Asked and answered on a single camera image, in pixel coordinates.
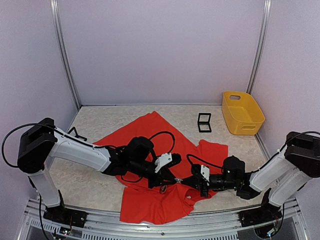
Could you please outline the white round brooch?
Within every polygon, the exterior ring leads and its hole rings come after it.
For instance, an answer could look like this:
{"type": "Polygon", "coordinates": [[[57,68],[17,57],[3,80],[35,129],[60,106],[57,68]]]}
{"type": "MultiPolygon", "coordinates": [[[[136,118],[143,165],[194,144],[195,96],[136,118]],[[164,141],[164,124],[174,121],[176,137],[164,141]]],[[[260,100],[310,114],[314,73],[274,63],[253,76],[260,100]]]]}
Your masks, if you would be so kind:
{"type": "Polygon", "coordinates": [[[166,192],[167,188],[168,187],[166,185],[161,186],[160,189],[159,189],[159,193],[160,194],[164,194],[166,192]]]}

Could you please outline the red t-shirt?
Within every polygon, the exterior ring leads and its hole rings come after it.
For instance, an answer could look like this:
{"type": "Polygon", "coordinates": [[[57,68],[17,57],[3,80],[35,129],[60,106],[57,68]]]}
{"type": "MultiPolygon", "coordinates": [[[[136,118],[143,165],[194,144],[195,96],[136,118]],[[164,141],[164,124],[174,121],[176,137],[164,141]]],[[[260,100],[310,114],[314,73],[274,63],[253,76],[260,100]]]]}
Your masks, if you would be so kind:
{"type": "MultiPolygon", "coordinates": [[[[228,146],[211,143],[201,139],[198,145],[194,145],[181,132],[174,128],[156,111],[137,118],[131,123],[105,136],[96,142],[99,146],[124,146],[134,137],[150,138],[159,132],[170,132],[173,135],[160,134],[152,139],[156,155],[166,153],[172,149],[180,154],[182,161],[170,170],[180,178],[191,175],[191,165],[187,154],[192,154],[210,163],[210,172],[219,174],[219,169],[225,158],[228,157],[228,146]]],[[[176,221],[187,216],[194,210],[194,205],[202,201],[203,197],[197,189],[183,184],[169,185],[164,194],[160,194],[160,188],[148,188],[148,181],[139,180],[136,174],[128,172],[117,180],[126,187],[123,190],[120,220],[125,223],[148,222],[162,225],[176,221]]]]}

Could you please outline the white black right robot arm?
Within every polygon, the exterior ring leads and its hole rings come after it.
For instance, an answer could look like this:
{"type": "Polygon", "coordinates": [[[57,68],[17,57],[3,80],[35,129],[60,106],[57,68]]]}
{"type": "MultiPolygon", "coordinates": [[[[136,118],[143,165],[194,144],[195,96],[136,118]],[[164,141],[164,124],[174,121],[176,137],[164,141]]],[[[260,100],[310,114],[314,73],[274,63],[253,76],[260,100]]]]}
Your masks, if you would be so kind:
{"type": "Polygon", "coordinates": [[[179,183],[200,191],[206,198],[209,191],[235,190],[244,200],[264,193],[259,207],[243,210],[239,215],[242,227],[263,224],[284,218],[284,203],[309,180],[320,176],[320,134],[317,131],[295,132],[286,136],[284,145],[259,169],[245,171],[245,162],[229,156],[220,166],[220,173],[211,174],[210,163],[191,164],[190,177],[179,183]]]}

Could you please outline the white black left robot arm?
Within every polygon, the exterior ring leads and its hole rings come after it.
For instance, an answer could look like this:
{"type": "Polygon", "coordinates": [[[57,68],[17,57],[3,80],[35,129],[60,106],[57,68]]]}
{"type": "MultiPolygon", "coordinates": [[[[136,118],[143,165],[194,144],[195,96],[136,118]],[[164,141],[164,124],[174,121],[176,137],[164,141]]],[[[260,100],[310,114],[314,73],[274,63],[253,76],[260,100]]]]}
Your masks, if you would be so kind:
{"type": "Polygon", "coordinates": [[[133,173],[147,179],[150,189],[176,183],[170,168],[182,161],[181,156],[171,152],[156,156],[149,138],[134,137],[127,145],[118,147],[99,146],[88,143],[85,137],[64,132],[48,117],[38,123],[28,123],[27,127],[29,130],[20,138],[15,168],[24,172],[38,191],[45,205],[43,218],[46,220],[82,228],[88,215],[65,207],[62,194],[45,167],[47,159],[65,159],[108,176],[133,173]]]}

